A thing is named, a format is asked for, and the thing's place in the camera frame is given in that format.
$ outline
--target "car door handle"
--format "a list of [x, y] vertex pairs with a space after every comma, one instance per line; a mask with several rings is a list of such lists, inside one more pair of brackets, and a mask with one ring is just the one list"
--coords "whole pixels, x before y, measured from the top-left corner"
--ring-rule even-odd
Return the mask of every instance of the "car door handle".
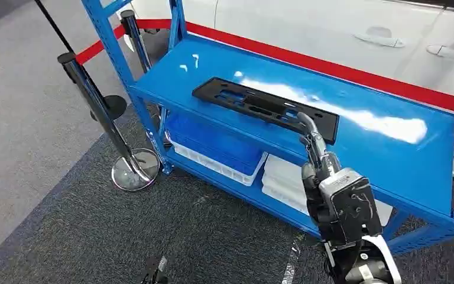
[[379, 44], [381, 46], [388, 46], [388, 47], [405, 47], [405, 43], [400, 38], [395, 37], [381, 37], [378, 35], [369, 35], [369, 34], [354, 34], [354, 36], [362, 41], [366, 41], [368, 43]]
[[431, 44], [426, 47], [427, 52], [440, 57], [454, 59], [454, 44], [451, 46]]

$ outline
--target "blue shelf surface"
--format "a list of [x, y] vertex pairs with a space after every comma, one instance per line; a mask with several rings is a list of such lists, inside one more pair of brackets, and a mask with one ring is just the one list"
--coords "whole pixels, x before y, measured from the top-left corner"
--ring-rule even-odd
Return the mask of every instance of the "blue shelf surface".
[[233, 179], [210, 170], [201, 164], [189, 160], [177, 153], [171, 148], [167, 152], [167, 157], [179, 168], [192, 173], [204, 180], [208, 180], [213, 185], [225, 190], [226, 192], [244, 199], [248, 203], [255, 205], [263, 211], [279, 216], [285, 222], [310, 233], [315, 237], [320, 237], [319, 231], [309, 216], [293, 209], [292, 207], [264, 194], [262, 192], [262, 174], [261, 169], [251, 186], [245, 186]]
[[[338, 155], [342, 166], [368, 177], [377, 199], [430, 222], [454, 224], [454, 115], [193, 35], [129, 91], [245, 137], [292, 163], [307, 160], [297, 133], [193, 97], [192, 91], [212, 77], [340, 115], [335, 145], [328, 150]], [[218, 181], [231, 188], [226, 178]], [[268, 197], [240, 197], [260, 198], [252, 203], [267, 202], [259, 206], [270, 211]]]

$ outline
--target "cable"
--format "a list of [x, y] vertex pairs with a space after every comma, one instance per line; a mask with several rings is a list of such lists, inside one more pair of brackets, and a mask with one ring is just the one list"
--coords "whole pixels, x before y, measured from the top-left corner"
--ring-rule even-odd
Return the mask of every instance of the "cable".
[[63, 43], [63, 45], [67, 48], [67, 50], [69, 52], [74, 52], [74, 50], [72, 49], [72, 47], [70, 46], [69, 42], [67, 41], [67, 39], [63, 36], [63, 34], [61, 33], [60, 29], [58, 28], [58, 26], [56, 25], [56, 23], [54, 22], [53, 18], [50, 16], [50, 13], [48, 13], [48, 10], [46, 10], [46, 8], [44, 7], [43, 3], [41, 3], [40, 0], [35, 0], [35, 3], [37, 4], [37, 6], [39, 7], [39, 9], [41, 10], [41, 12], [44, 14], [44, 16], [46, 17], [46, 19], [48, 20], [48, 22], [50, 22], [50, 25], [51, 27], [55, 30], [56, 34], [58, 35], [58, 37], [60, 38], [61, 42]]

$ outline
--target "stanchion post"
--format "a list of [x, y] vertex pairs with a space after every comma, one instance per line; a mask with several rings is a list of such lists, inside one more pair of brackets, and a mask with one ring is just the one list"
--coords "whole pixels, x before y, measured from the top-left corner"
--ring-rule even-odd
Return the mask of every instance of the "stanchion post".
[[[135, 12], [133, 10], [124, 10], [121, 12], [121, 24], [124, 27], [125, 33], [131, 39], [133, 49], [138, 55], [140, 64], [144, 73], [147, 73], [151, 68], [152, 64], [148, 57], [147, 49], [145, 48], [144, 40], [140, 33], [140, 29], [137, 26], [137, 19], [135, 17]], [[164, 133], [163, 143], [165, 146], [171, 146], [170, 137], [168, 132], [164, 131], [164, 121], [166, 119], [167, 111], [158, 106], [158, 117], [159, 117], [159, 135], [161, 136]]]
[[58, 62], [75, 82], [96, 119], [121, 155], [112, 168], [112, 179], [116, 186], [125, 191], [138, 191], [152, 184], [160, 167], [156, 154], [149, 149], [139, 149], [135, 154], [132, 152], [111, 119], [103, 96], [86, 69], [77, 62], [73, 52], [61, 54]]

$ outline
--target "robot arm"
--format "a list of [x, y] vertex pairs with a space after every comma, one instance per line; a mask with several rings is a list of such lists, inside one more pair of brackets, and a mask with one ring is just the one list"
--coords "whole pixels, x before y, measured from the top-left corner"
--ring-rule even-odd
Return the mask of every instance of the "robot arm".
[[307, 209], [323, 238], [335, 283], [400, 284], [401, 277], [385, 240], [369, 180], [342, 168], [314, 121], [299, 112], [309, 162], [302, 167]]

